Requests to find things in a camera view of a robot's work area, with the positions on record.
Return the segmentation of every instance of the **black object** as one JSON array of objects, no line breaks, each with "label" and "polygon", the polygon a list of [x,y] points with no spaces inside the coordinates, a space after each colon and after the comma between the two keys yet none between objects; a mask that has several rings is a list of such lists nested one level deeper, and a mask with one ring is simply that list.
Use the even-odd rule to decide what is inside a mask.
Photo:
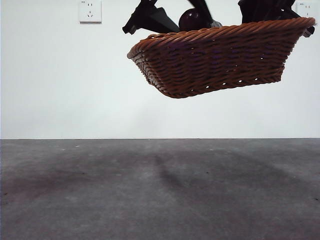
[{"label": "black object", "polygon": [[[242,23],[285,20],[299,18],[300,16],[292,10],[295,0],[240,0]],[[314,34],[315,28],[309,27],[305,32],[306,38]]]},{"label": "black object", "polygon": [[189,0],[189,2],[198,10],[200,16],[205,21],[205,28],[220,28],[222,24],[213,20],[205,0]]},{"label": "black object", "polygon": [[199,13],[197,8],[185,11],[179,20],[180,31],[192,31],[208,28],[208,21]]},{"label": "black object", "polygon": [[157,0],[141,0],[122,28],[124,33],[134,34],[141,28],[162,34],[180,32],[179,27],[167,16],[166,11],[162,7],[155,7],[156,2]]}]

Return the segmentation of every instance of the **woven basket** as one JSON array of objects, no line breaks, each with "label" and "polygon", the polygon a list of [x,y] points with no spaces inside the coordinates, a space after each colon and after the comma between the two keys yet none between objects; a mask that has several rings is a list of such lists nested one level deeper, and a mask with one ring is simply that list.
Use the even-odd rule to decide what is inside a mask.
[{"label": "woven basket", "polygon": [[279,82],[285,62],[314,18],[152,34],[127,57],[147,81],[171,98]]}]

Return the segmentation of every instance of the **dark red fruit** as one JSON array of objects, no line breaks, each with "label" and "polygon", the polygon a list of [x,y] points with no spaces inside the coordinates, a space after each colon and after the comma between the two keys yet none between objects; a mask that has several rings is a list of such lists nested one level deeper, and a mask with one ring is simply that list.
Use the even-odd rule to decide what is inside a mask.
[{"label": "dark red fruit", "polygon": [[196,8],[189,9],[182,14],[179,20],[180,31],[191,31],[207,28],[207,22],[201,17]]}]

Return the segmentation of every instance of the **electrical outlet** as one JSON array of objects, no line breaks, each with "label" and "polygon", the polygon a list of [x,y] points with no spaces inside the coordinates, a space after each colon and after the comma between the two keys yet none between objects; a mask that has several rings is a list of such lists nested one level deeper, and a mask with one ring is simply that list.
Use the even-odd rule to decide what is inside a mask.
[{"label": "electrical outlet", "polygon": [[320,3],[314,0],[298,1],[296,3],[296,13],[301,17],[315,18],[316,23],[318,23]]},{"label": "electrical outlet", "polygon": [[101,0],[82,0],[78,6],[78,17],[80,23],[102,22]]}]

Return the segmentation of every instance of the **brown basket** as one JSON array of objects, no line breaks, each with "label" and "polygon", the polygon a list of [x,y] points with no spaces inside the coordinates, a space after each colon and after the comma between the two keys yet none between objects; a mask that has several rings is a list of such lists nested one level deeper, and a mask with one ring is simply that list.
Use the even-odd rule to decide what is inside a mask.
[{"label": "brown basket", "polygon": [[279,82],[285,62],[314,18],[152,34],[127,57],[171,98]]}]

